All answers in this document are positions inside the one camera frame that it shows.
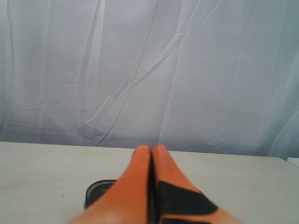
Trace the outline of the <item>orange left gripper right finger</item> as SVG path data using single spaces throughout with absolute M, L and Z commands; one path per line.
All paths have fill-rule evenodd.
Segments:
M 159 224 L 235 224 L 236 218 L 210 201 L 180 170 L 167 147 L 152 149 Z

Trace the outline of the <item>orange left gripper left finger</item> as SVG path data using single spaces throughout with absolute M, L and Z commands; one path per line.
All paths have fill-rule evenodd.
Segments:
M 69 224 L 146 224 L 148 222 L 151 149 L 139 145 L 112 187 Z

